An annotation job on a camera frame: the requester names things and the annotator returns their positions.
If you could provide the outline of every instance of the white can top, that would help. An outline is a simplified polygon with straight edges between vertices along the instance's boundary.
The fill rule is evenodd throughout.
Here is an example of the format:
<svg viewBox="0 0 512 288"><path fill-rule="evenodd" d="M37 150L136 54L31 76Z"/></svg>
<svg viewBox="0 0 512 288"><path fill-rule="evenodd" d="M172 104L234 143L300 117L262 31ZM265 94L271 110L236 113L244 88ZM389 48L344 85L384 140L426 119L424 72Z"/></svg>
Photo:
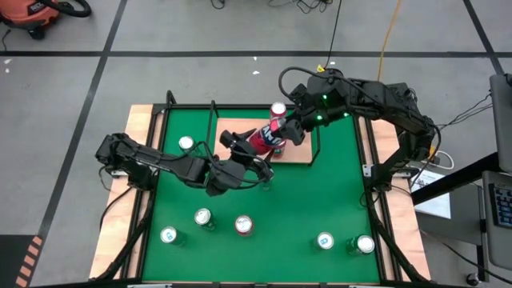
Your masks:
<svg viewBox="0 0 512 288"><path fill-rule="evenodd" d="M176 229L174 227L168 226L160 232L160 239L164 243L172 243L176 239Z"/></svg>
<svg viewBox="0 0 512 288"><path fill-rule="evenodd" d="M321 232L317 237L317 243L322 249L330 249L334 245L334 237L328 232Z"/></svg>
<svg viewBox="0 0 512 288"><path fill-rule="evenodd" d="M234 227L240 233L248 233L253 229L253 221L247 215L238 216L234 222Z"/></svg>
<svg viewBox="0 0 512 288"><path fill-rule="evenodd" d="M179 144L180 148L187 150L187 149L192 148L192 145L194 144L194 140L192 139L191 136L183 136L179 139L178 144Z"/></svg>
<svg viewBox="0 0 512 288"><path fill-rule="evenodd" d="M195 222L199 225L205 225L211 218L211 212L207 208L199 209L194 216Z"/></svg>
<svg viewBox="0 0 512 288"><path fill-rule="evenodd" d="M374 240L370 236L361 236L358 239L358 248L363 253L371 253L375 248Z"/></svg>
<svg viewBox="0 0 512 288"><path fill-rule="evenodd" d="M277 114L277 115L284 114L286 112L286 105L283 102L276 102L276 103L272 104L272 106L270 107L270 110L272 110L273 114Z"/></svg>

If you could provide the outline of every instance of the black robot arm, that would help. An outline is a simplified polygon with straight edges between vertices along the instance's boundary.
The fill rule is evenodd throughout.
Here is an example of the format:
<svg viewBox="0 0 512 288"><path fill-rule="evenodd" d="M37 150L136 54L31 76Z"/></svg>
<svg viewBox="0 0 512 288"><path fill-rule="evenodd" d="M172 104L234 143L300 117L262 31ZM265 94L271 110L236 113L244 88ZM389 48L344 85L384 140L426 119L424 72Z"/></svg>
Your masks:
<svg viewBox="0 0 512 288"><path fill-rule="evenodd" d="M265 161L255 161L256 151L246 139L254 132L230 134L223 131L220 142L231 148L228 160L221 161L206 149L204 157L189 153L183 155L164 154L153 148L136 143L127 134L107 135L96 152L96 159L105 166L105 171L123 170L128 174L128 185L141 190L152 190L155 172L164 170L193 188L203 188L210 196L224 194L228 189L240 189L243 182L268 181L273 172ZM258 180L244 179L247 170L252 170Z"/></svg>
<svg viewBox="0 0 512 288"><path fill-rule="evenodd" d="M300 84L288 94L282 88L281 80L290 70L300 70L312 76L307 87ZM316 126L328 126L349 115L383 119L395 125L399 149L384 163L365 167L371 189L388 191L393 174L409 161L429 157L437 127L432 119L419 112L415 92L405 83L384 85L377 81L347 79L335 69L315 74L290 67L280 75L279 86L296 108L275 134L290 139L295 145L302 143L305 131L312 131Z"/></svg>

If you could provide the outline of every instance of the green table surface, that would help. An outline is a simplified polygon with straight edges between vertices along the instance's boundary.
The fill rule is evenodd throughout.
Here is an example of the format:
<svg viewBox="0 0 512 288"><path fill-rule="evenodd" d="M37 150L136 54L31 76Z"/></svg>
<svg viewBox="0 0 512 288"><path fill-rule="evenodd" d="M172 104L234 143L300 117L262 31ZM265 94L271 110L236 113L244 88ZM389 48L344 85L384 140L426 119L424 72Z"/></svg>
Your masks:
<svg viewBox="0 0 512 288"><path fill-rule="evenodd" d="M221 118L267 118L268 110L220 110ZM208 110L172 110L164 152L180 154L178 140L206 139ZM216 119L210 146L214 146ZM346 118L321 129L322 151L312 167L273 164L270 190L228 190L209 197L163 172L142 279L169 282L378 282L374 253L351 256L346 241L371 234L368 213L359 205L363 192L354 124ZM194 222L200 208L212 211L217 227ZM234 229L237 216L254 221L249 237ZM186 234L184 246L165 244L160 232L174 226ZM331 250L310 242L323 231L334 236Z"/></svg>

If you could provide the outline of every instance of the shop vacuum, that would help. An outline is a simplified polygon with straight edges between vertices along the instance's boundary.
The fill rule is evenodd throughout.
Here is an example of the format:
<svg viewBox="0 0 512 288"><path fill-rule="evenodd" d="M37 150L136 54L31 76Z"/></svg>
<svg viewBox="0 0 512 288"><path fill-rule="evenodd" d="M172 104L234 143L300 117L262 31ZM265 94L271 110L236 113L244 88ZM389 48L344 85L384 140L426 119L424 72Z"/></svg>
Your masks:
<svg viewBox="0 0 512 288"><path fill-rule="evenodd" d="M33 39L43 39L45 28L55 23L59 13L73 17L89 17L86 0L76 0L83 10L75 10L68 2L58 0L0 0L0 22L10 28L27 30Z"/></svg>

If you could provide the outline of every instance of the can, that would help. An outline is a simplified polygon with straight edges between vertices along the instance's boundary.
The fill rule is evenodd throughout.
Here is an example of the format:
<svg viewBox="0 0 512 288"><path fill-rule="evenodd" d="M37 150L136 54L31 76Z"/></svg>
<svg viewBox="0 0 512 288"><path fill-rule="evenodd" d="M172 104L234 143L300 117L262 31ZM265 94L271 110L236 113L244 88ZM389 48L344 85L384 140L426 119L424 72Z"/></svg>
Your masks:
<svg viewBox="0 0 512 288"><path fill-rule="evenodd" d="M321 232L312 242L316 250L329 250L334 246L334 237L329 232Z"/></svg>
<svg viewBox="0 0 512 288"><path fill-rule="evenodd" d="M272 132L285 124L286 120L284 118L272 118L267 125L250 136L249 143L258 155L270 152L282 142L282 138L272 136Z"/></svg>
<svg viewBox="0 0 512 288"><path fill-rule="evenodd" d="M374 249L374 240L368 235L359 235L346 242L346 251L350 255L368 255Z"/></svg>
<svg viewBox="0 0 512 288"><path fill-rule="evenodd" d="M186 235L172 226L167 226L160 232L160 239L165 244L183 246L185 244Z"/></svg>
<svg viewBox="0 0 512 288"><path fill-rule="evenodd" d="M207 208L197 210L194 215L194 220L201 228L206 230L215 229L214 216Z"/></svg>
<svg viewBox="0 0 512 288"><path fill-rule="evenodd" d="M192 156L201 156L202 152L199 146L195 147L194 150L190 151L192 147L195 145L195 141L191 136L183 136L178 141L179 149L182 150L183 153L188 153Z"/></svg>
<svg viewBox="0 0 512 288"><path fill-rule="evenodd" d="M283 102L275 102L270 107L270 119L282 118L286 116L286 105Z"/></svg>
<svg viewBox="0 0 512 288"><path fill-rule="evenodd" d="M253 220L247 215L238 216L234 228L240 236L249 236L253 232Z"/></svg>
<svg viewBox="0 0 512 288"><path fill-rule="evenodd" d="M183 136L179 139L178 144L179 149L181 149L183 153L187 153L194 145L194 140L191 136Z"/></svg>
<svg viewBox="0 0 512 288"><path fill-rule="evenodd" d="M286 139L283 140L277 147L274 149L274 158L280 159L285 153L285 147L286 147Z"/></svg>

